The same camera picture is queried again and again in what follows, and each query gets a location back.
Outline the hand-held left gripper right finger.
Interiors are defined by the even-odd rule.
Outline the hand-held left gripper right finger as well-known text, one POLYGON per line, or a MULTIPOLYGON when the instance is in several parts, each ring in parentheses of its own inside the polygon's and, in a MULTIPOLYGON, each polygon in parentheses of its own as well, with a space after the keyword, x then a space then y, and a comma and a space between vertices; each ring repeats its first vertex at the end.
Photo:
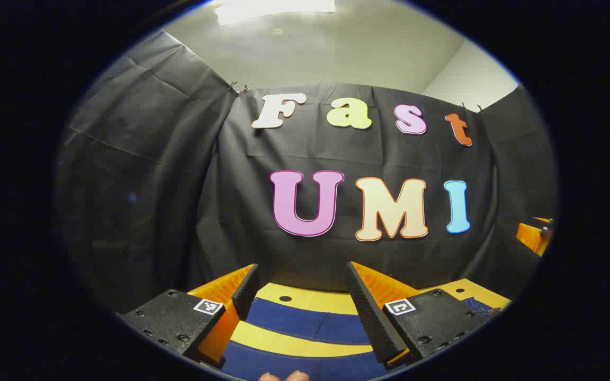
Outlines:
POLYGON ((419 291, 355 262, 347 289, 376 359, 386 369, 445 350, 484 325, 492 308, 474 297, 457 299, 443 288, 419 291))

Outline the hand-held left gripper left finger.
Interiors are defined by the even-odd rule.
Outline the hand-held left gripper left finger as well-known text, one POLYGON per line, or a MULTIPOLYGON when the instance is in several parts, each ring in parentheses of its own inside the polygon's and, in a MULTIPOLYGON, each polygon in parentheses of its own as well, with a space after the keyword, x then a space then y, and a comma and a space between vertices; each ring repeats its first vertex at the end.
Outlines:
POLYGON ((188 292, 168 289, 123 318, 163 347, 220 369, 258 290, 257 264, 252 264, 188 292))

